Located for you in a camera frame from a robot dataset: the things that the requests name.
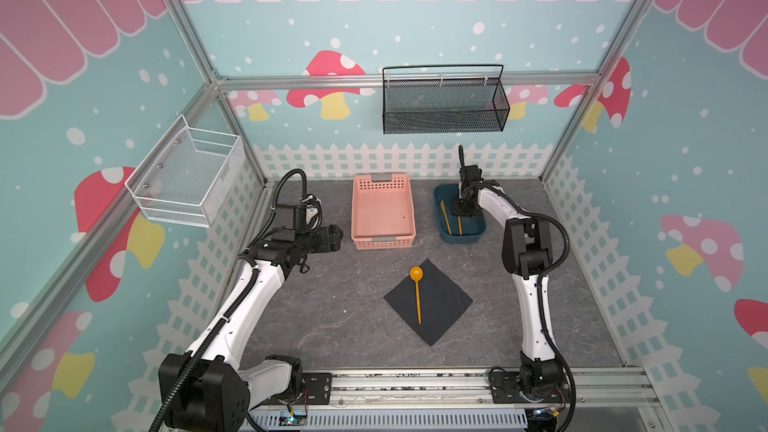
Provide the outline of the orange plastic spoon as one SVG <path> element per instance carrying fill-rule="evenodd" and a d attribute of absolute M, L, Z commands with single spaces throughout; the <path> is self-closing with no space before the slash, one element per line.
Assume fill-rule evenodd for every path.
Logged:
<path fill-rule="evenodd" d="M 409 277 L 414 283 L 415 303 L 417 313 L 417 323 L 422 324 L 422 307 L 421 307 L 421 294 L 420 294 L 420 281 L 423 279 L 424 272 L 420 266 L 415 266 L 410 269 Z"/>

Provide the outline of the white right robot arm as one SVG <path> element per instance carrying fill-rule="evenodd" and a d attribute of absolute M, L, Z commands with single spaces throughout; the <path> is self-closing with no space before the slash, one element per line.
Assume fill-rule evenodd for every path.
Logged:
<path fill-rule="evenodd" d="M 494 181 L 461 180 L 452 212 L 458 217 L 487 212 L 504 228 L 501 258 L 515 284 L 523 328 L 518 390 L 525 400 L 540 402 L 568 383 L 548 298 L 549 275 L 570 251 L 567 232 L 556 219 L 520 206 Z"/>

